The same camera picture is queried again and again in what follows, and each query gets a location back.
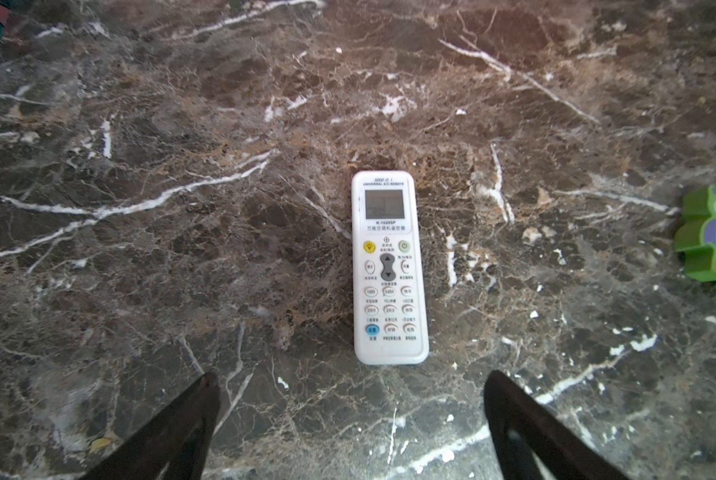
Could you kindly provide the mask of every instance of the green toy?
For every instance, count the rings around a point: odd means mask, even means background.
[[[675,250],[686,254],[684,272],[716,285],[716,187],[685,195],[683,218],[686,223],[675,234]]]

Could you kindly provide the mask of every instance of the air conditioner remote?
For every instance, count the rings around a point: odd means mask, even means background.
[[[421,363],[430,351],[414,179],[353,177],[355,354],[369,365]]]

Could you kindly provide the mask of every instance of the green eraser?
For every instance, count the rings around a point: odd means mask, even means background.
[[[686,254],[684,272],[716,285],[716,187],[684,196],[684,225],[675,234],[675,250]]]

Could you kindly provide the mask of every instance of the marble surface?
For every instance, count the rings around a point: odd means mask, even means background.
[[[500,478],[499,369],[633,479],[716,479],[716,290],[670,246],[716,2],[37,0],[2,50],[0,478],[209,369],[207,478]],[[353,353],[367,169],[417,183],[420,366]]]

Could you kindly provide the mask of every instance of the green owl toy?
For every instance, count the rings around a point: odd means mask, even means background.
[[[684,272],[716,285],[716,187],[684,196],[685,224],[675,234],[675,250],[686,254]]]

